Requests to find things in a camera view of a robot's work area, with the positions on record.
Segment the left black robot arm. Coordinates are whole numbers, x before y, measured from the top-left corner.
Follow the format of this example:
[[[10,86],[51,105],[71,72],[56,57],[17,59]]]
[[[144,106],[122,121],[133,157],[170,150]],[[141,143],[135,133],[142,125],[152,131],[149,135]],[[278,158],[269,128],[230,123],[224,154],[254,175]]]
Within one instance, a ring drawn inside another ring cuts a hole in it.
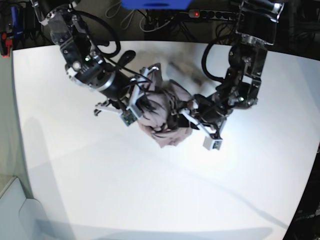
[[[216,37],[205,48],[201,68],[206,77],[219,82],[215,92],[205,97],[196,94],[178,109],[180,128],[206,130],[207,136],[221,141],[221,131],[234,110],[247,110],[258,102],[261,75],[267,57],[267,46],[276,40],[277,25],[284,9],[283,0],[244,0],[239,5],[238,20],[233,32]],[[211,48],[222,40],[234,40],[228,54],[229,68],[225,77],[217,77],[207,69]]]

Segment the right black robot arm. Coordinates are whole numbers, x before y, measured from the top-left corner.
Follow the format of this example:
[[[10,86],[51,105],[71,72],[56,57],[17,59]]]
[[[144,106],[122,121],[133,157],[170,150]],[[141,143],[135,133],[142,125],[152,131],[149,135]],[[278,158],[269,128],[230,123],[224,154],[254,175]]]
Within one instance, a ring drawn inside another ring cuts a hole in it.
[[[106,100],[98,103],[94,115],[114,112],[123,120],[138,120],[143,112],[153,111],[147,97],[152,81],[148,77],[157,67],[147,67],[135,72],[126,68],[135,57],[133,50],[125,51],[118,61],[112,58],[121,51],[117,33],[104,20],[75,10],[76,0],[33,0],[31,5],[39,23],[50,30],[52,42],[59,46],[65,60],[69,79],[82,87],[96,91]],[[115,41],[116,49],[105,53],[99,49],[83,17],[101,24]]]

